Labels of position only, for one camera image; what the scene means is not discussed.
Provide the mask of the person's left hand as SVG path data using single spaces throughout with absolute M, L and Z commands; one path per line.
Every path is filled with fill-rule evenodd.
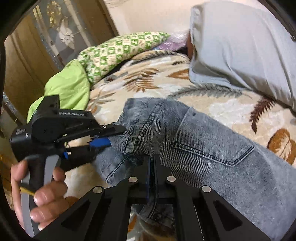
M 25 226 L 23 223 L 21 191 L 19 184 L 20 181 L 25 178 L 27 169 L 28 162 L 26 160 L 22 160 L 21 162 L 11 166 L 11 191 L 13 205 L 18 221 L 22 227 Z M 78 201 L 78 198 L 74 196 L 64 196 L 68 187 L 65 183 L 65 172 L 61 168 L 56 167 L 53 170 L 52 177 L 53 181 L 37 190 L 33 198 L 37 207 L 32 209 L 30 212 L 30 218 L 38 224 L 39 230 L 48 226 L 60 214 Z

